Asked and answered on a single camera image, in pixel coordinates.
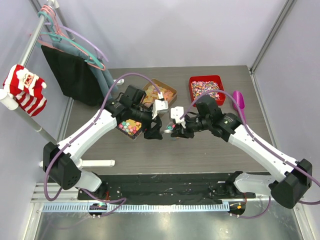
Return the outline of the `clear plastic cup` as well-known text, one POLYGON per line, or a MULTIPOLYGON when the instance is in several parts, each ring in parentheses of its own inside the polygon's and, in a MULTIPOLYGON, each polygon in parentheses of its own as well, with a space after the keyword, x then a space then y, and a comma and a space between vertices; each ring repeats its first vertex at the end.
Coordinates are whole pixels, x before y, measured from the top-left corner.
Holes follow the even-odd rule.
POLYGON ((170 122, 167 126, 166 129, 173 129, 175 128, 175 124, 173 122, 170 122))

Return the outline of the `star candy tin box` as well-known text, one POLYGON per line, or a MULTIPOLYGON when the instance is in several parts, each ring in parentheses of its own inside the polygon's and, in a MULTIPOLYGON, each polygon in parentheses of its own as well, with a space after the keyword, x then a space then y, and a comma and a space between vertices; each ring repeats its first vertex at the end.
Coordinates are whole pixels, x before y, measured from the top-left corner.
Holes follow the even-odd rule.
POLYGON ((135 140, 142 133, 142 124, 132 119, 122 121, 116 128, 131 140, 135 140))

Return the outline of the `purple plastic scoop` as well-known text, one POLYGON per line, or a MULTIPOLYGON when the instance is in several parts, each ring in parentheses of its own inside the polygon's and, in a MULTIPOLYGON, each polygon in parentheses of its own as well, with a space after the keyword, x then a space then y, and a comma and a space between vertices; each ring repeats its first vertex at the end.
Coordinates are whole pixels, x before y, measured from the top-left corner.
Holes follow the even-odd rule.
POLYGON ((233 103, 232 106, 235 110, 237 110, 236 105, 238 105, 240 110, 244 110, 246 105, 245 105, 245 100, 243 94, 239 90, 235 90, 233 92, 233 98, 236 101, 236 103, 233 103))

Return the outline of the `white round lid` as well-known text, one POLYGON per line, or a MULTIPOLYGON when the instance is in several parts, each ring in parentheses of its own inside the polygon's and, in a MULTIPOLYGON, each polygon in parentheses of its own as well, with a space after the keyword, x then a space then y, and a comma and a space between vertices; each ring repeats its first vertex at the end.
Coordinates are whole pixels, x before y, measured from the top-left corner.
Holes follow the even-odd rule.
POLYGON ((167 129, 162 131, 162 134, 172 134, 172 133, 173 133, 173 129, 172 128, 167 128, 167 129))

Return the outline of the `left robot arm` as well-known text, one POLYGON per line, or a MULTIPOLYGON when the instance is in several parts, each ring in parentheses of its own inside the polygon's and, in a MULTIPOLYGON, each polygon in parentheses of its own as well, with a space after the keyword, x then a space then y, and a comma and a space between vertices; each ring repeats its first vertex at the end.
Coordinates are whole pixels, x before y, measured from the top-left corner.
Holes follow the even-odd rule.
POLYGON ((81 157, 101 137, 126 120, 139 122, 145 139, 161 140, 159 114, 168 110, 168 102, 159 93, 153 104, 144 109, 145 96, 142 89, 130 85, 118 100, 110 98, 104 102, 102 108, 71 136, 57 144, 47 143, 43 149, 45 177, 54 180, 63 190, 86 189, 93 198, 102 199, 107 188, 97 174, 81 168, 81 157))

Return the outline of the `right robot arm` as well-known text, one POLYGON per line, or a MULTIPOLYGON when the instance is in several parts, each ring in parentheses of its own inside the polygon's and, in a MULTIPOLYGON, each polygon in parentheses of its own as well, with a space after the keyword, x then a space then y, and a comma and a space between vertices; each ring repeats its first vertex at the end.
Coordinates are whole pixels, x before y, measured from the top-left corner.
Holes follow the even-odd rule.
POLYGON ((312 164, 290 157, 255 134, 233 113, 223 113, 216 101, 205 95, 196 103, 197 114, 190 117, 182 106, 170 109, 175 127, 173 138, 194 138, 195 133, 210 131, 215 137, 244 151, 267 171, 268 175, 237 171, 226 184, 233 198, 242 193, 255 193, 273 198, 281 206, 292 209, 312 185, 312 164))

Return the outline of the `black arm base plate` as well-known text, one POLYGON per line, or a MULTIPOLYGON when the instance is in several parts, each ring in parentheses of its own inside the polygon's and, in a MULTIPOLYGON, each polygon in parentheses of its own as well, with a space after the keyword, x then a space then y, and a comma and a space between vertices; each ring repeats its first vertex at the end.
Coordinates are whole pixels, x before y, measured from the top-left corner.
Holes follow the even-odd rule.
POLYGON ((234 173, 173 173, 103 175, 108 200, 126 198, 127 205, 208 205, 223 200, 254 199, 231 183, 234 173))

